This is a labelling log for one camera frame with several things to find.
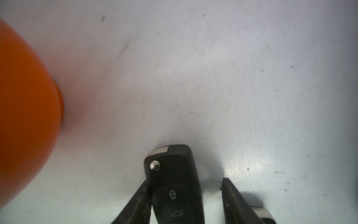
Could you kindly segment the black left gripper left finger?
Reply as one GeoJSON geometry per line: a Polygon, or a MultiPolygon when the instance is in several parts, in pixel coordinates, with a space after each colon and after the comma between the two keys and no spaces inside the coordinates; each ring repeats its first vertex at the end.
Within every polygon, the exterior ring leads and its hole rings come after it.
{"type": "Polygon", "coordinates": [[[151,209],[151,191],[145,180],[112,224],[149,224],[151,209]]]}

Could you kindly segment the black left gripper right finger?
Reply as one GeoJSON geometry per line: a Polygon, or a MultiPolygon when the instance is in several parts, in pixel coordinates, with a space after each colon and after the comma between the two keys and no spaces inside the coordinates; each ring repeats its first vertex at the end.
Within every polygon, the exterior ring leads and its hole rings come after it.
{"type": "Polygon", "coordinates": [[[264,224],[229,178],[222,181],[222,201],[226,224],[264,224]]]}

